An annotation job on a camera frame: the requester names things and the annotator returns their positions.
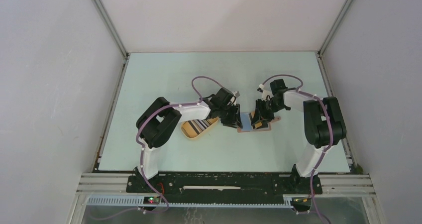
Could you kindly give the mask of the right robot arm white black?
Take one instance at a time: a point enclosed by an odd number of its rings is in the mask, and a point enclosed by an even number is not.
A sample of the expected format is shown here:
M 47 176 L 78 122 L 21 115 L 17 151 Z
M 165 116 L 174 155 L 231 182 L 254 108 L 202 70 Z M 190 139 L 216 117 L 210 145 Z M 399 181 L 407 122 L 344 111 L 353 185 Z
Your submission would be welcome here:
M 289 185 L 295 193 L 304 192 L 310 185 L 308 178 L 317 174 L 323 158 L 346 137 L 346 126 L 336 97 L 320 98 L 304 92 L 300 87 L 288 88 L 283 79 L 273 80 L 270 90 L 265 84 L 258 87 L 261 98 L 255 102 L 251 117 L 252 128 L 268 124 L 281 110 L 296 109 L 304 116 L 304 133 L 308 145 L 301 158 L 292 167 Z

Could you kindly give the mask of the brown leather card holder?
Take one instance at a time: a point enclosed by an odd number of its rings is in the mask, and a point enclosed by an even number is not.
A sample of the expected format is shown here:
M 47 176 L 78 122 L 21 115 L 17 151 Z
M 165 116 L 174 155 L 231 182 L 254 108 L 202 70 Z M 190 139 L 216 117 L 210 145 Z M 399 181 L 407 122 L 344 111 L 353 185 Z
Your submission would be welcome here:
M 260 132 L 260 131 L 270 131 L 271 130 L 271 124 L 278 122 L 281 120 L 280 116 L 275 116 L 274 119 L 269 123 L 270 128 L 269 129 L 264 129 L 264 130 L 252 130 L 251 124 L 250 124 L 250 118 L 249 118 L 249 113 L 250 112 L 241 112 L 240 116 L 241 116 L 241 121 L 243 124 L 243 128 L 238 128 L 237 132 L 238 133 L 244 133 L 244 132 Z

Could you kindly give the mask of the gold credit card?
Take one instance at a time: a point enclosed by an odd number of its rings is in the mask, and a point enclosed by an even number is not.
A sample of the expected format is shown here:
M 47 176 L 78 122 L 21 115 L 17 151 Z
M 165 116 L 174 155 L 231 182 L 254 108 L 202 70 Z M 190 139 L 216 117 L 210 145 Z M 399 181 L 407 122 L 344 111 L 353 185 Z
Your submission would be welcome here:
M 249 118 L 250 118 L 250 121 L 253 120 L 254 112 L 249 113 Z M 252 130 L 264 130 L 264 129 L 269 129 L 270 125 L 269 123 L 258 122 L 256 124 L 251 124 L 251 127 L 252 127 Z

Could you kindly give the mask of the oval wooden tray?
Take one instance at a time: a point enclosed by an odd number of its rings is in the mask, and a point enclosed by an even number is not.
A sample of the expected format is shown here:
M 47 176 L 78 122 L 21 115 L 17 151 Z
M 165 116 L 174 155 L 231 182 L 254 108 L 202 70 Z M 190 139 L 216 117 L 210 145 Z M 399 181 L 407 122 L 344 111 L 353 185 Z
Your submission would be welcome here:
M 181 132 L 189 140 L 199 139 L 213 129 L 219 122 L 219 118 L 195 119 L 181 124 Z

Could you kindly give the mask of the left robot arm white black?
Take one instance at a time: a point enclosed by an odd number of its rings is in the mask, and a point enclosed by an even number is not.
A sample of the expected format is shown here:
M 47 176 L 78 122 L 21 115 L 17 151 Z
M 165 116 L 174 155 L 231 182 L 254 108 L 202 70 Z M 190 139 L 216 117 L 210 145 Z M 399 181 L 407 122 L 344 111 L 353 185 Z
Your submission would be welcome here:
M 140 164 L 142 175 L 138 186 L 145 192 L 157 187 L 160 148 L 170 139 L 178 125 L 190 125 L 194 136 L 205 132 L 218 120 L 224 126 L 241 128 L 239 93 L 220 88 L 216 94 L 200 98 L 193 103 L 171 103 L 164 97 L 157 98 L 136 122 L 136 142 L 141 145 Z

